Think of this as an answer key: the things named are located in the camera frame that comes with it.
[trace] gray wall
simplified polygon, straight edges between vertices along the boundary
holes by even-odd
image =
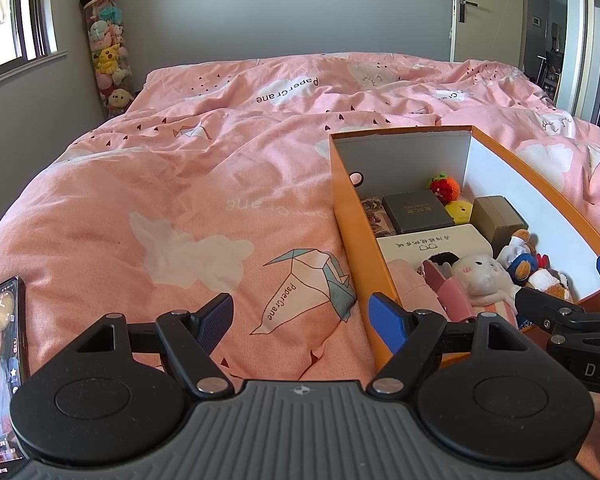
[[[546,49],[551,50],[551,24],[560,25],[560,51],[564,52],[564,39],[567,36],[567,6],[556,0],[549,0],[549,16],[547,19]]]
[[[540,27],[533,24],[533,18],[540,18]],[[527,77],[538,76],[541,61],[546,50],[546,30],[549,16],[549,0],[528,0],[526,18],[525,74]]]
[[[312,52],[449,60],[452,0],[118,0],[136,86],[151,70]]]
[[[52,0],[59,50],[0,84],[0,218],[28,182],[103,121],[77,0]]]

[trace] door handle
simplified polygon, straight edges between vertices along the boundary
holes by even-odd
[[[478,7],[478,4],[475,2],[468,2],[467,0],[459,0],[459,3],[458,22],[464,23],[466,6],[471,5],[472,7]]]

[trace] bed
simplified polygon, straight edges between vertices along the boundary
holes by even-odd
[[[147,322],[230,292],[234,323],[212,357],[236,382],[366,383],[328,136],[454,124],[516,153],[600,232],[600,129],[510,66],[342,53],[152,72],[126,114],[73,142],[0,222],[0,282],[27,285],[31,371],[107,312]],[[314,284],[302,296],[299,272]]]

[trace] yellow plush toy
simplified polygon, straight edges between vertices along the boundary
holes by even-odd
[[[118,48],[119,45],[111,45],[104,48],[100,53],[98,60],[98,72],[101,74],[113,74],[118,67]]]
[[[456,225],[468,224],[473,206],[464,200],[454,200],[445,205],[446,212],[454,219]]]

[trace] red crocheted toy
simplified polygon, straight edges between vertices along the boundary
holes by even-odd
[[[446,173],[437,174],[427,182],[427,187],[433,191],[442,205],[458,200],[460,196],[460,185]]]

